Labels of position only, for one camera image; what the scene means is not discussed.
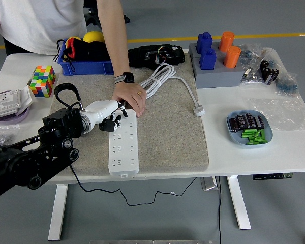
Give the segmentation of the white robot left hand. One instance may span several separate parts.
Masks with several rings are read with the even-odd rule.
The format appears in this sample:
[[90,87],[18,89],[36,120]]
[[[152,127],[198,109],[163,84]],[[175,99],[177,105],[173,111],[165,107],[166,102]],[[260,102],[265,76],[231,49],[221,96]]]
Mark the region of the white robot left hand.
[[120,125],[121,115],[115,112],[121,110],[124,117],[128,117],[124,105],[116,100],[94,101],[80,112],[84,133],[89,133],[95,125],[101,131],[113,132]]

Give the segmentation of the person's left hand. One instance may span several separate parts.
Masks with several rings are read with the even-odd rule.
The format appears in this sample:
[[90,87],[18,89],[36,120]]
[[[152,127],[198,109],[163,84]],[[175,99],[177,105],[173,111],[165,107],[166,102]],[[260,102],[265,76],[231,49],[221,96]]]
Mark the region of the person's left hand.
[[138,83],[117,83],[112,99],[119,102],[126,101],[136,112],[137,117],[142,116],[145,111],[146,91]]

